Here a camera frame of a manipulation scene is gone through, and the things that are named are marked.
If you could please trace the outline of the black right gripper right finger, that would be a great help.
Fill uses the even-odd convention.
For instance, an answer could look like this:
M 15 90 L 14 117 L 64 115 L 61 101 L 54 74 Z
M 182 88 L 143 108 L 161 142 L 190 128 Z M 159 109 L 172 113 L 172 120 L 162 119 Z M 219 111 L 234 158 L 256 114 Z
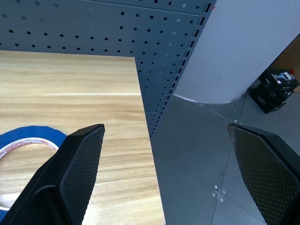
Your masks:
M 278 135 L 230 123 L 243 182 L 267 225 L 300 225 L 300 156 Z

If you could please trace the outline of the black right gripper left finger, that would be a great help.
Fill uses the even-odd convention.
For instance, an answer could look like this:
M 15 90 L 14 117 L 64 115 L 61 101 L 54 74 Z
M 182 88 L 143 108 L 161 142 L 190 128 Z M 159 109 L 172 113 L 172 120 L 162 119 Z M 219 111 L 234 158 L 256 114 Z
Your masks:
M 82 225 L 104 133 L 104 124 L 95 124 L 68 135 L 35 172 L 0 225 Z

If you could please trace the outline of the grey pegboard panel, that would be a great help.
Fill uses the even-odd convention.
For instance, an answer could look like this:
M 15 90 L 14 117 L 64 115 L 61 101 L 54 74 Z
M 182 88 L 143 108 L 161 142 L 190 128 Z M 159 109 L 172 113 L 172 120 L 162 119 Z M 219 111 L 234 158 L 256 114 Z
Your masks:
M 0 0 L 0 50 L 133 57 L 153 135 L 217 0 Z

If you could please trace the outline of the blue tape roll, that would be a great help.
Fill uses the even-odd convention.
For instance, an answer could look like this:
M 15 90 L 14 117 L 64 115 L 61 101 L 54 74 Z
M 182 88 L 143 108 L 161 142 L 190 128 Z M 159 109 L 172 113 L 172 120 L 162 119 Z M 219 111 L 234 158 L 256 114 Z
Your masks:
M 0 135 L 0 221 L 66 136 L 46 126 L 19 127 Z

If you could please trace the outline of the black equipment box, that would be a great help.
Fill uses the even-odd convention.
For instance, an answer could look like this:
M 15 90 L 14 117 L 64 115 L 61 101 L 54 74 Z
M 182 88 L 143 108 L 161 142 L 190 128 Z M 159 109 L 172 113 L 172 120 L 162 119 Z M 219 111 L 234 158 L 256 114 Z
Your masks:
M 267 114 L 285 105 L 300 82 L 286 69 L 267 68 L 259 77 L 259 84 L 249 88 L 249 96 Z

